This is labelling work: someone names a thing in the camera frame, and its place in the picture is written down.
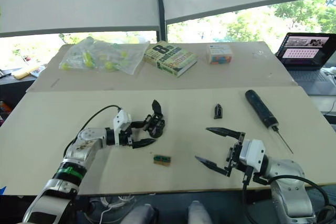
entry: laptop screen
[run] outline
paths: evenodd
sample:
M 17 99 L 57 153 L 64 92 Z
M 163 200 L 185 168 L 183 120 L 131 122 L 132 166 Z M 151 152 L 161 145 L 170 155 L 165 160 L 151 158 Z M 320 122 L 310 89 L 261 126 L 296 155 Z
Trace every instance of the laptop screen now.
M 287 69 L 320 69 L 336 50 L 336 34 L 287 33 L 276 57 Z

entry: laptop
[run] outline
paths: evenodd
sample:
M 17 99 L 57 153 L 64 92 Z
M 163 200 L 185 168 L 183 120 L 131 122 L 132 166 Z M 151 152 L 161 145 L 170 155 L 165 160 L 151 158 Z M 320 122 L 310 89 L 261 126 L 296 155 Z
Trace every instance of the laptop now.
M 336 95 L 321 70 L 336 50 L 336 34 L 287 33 L 276 57 L 308 95 Z

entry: plastic bag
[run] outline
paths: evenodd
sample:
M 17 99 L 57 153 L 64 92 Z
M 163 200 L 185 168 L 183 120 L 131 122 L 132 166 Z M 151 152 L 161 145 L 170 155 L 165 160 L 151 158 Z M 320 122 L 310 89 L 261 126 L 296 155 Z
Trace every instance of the plastic bag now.
M 112 72 L 121 70 L 134 74 L 149 45 L 112 44 L 87 37 L 72 46 L 59 64 L 60 69 L 96 69 Z

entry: robotic arm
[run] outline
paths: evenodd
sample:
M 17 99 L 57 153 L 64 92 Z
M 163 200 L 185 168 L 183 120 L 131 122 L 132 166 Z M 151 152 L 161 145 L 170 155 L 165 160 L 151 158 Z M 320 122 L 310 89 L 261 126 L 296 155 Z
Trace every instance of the robotic arm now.
M 113 120 L 114 129 L 87 128 L 80 131 L 75 141 L 67 148 L 62 163 L 44 186 L 41 193 L 27 209 L 22 223 L 62 224 L 75 223 L 75 197 L 80 183 L 92 165 L 98 150 L 110 145 L 144 147 L 155 142 L 146 138 L 132 139 L 131 128 L 143 128 L 151 137 L 159 137 L 165 126 L 160 104 L 153 101 L 153 115 L 144 121 L 132 122 L 130 114 L 119 109 Z
M 220 168 L 214 162 L 201 157 L 196 158 L 206 167 L 230 176 L 232 168 L 244 172 L 243 191 L 253 181 L 271 186 L 271 194 L 280 223 L 316 223 L 316 215 L 311 201 L 305 190 L 303 181 L 298 179 L 282 178 L 272 181 L 279 175 L 294 175 L 304 178 L 302 168 L 292 160 L 275 159 L 268 157 L 266 148 L 261 140 L 244 140 L 244 132 L 235 132 L 225 128 L 206 128 L 221 135 L 238 139 L 234 147 L 229 149 L 226 161 L 227 166 Z

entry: screwdriver shaft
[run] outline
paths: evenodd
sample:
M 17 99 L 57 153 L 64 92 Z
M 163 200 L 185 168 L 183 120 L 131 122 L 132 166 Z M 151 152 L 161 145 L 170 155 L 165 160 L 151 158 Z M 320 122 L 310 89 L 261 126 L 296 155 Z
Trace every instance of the screwdriver shaft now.
M 292 154 L 294 154 L 294 152 L 292 151 L 292 149 L 289 147 L 289 145 L 286 143 L 286 141 L 284 140 L 284 138 L 281 136 L 279 131 L 276 131 L 276 133 L 279 134 L 280 138 L 282 139 L 282 141 L 285 143 L 285 145 L 287 146 L 287 148 L 290 150 L 290 152 L 292 152 Z

